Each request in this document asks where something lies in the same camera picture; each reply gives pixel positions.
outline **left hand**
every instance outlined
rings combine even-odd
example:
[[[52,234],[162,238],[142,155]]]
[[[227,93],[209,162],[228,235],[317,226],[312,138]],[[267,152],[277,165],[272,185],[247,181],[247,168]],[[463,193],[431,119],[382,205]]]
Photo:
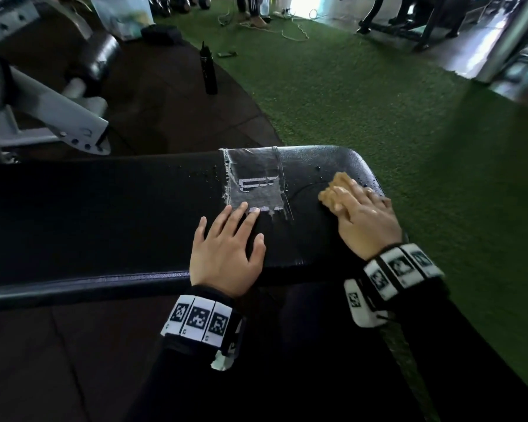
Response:
[[[190,282],[217,289],[231,298],[244,295],[254,284],[264,263],[264,234],[256,235],[250,259],[246,258],[246,242],[260,214],[248,214],[239,230],[236,227],[248,208],[242,203],[234,212],[226,206],[204,239],[207,219],[202,217],[194,235],[190,259]]]

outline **black sleeve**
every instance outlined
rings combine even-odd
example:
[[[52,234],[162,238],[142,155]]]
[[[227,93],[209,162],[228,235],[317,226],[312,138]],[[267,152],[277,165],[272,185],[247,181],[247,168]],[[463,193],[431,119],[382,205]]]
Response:
[[[194,286],[184,294],[233,307],[231,298],[209,287]],[[211,407],[213,396],[203,394],[205,388],[227,376],[226,372],[211,368],[216,348],[180,336],[166,335],[161,340],[162,350],[124,419],[126,422],[166,421],[180,409],[193,416],[201,404]]]
[[[458,308],[441,294],[431,295],[430,287],[419,285],[395,313],[441,419],[526,420],[528,386]]]

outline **black metal frame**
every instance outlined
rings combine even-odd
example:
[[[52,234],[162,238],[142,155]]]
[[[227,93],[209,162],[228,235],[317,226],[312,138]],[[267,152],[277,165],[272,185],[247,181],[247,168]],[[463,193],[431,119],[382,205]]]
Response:
[[[444,6],[448,0],[438,0],[436,6],[430,13],[428,22],[422,34],[412,31],[416,27],[423,26],[424,24],[415,24],[407,23],[407,14],[411,0],[402,0],[401,7],[397,16],[389,21],[389,25],[381,25],[379,23],[373,22],[373,19],[380,13],[381,5],[384,0],[374,0],[373,7],[366,15],[366,17],[359,22],[360,28],[356,31],[360,34],[367,34],[371,30],[376,30],[384,34],[396,35],[399,37],[406,38],[417,42],[414,47],[414,51],[421,52],[429,47],[429,38],[432,34],[432,31],[436,27],[436,24],[440,21],[442,14],[444,12]],[[453,38],[456,37],[459,31],[459,27],[462,25],[462,18],[458,23],[450,30],[446,37]]]

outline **striped pants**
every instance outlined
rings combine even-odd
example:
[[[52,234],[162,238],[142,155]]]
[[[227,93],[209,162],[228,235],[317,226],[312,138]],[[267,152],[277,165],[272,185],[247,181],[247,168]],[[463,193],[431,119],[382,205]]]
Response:
[[[236,0],[236,5],[239,6],[239,12],[246,12],[246,0]],[[260,3],[258,0],[248,0],[248,11],[251,17],[260,16]]]

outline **right hand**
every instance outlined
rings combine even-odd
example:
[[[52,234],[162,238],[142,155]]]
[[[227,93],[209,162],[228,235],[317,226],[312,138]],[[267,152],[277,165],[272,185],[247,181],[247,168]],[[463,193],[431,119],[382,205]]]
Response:
[[[402,231],[391,200],[371,188],[362,188],[355,180],[348,187],[335,186],[326,192],[334,202],[329,207],[338,217],[338,234],[361,259],[368,261],[389,245],[402,242]]]

